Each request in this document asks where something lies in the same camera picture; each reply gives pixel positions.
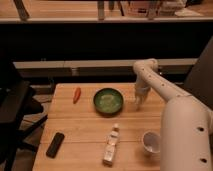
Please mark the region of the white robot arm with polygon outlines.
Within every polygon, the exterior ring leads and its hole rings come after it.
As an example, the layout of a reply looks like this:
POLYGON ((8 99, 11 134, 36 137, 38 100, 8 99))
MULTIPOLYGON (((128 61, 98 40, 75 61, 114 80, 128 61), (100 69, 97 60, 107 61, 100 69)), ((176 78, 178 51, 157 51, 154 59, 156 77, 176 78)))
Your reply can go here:
POLYGON ((209 135, 213 110, 194 95, 158 74, 156 59, 138 60, 135 105, 140 107, 150 89, 165 101, 160 128, 160 171, 213 171, 209 135))

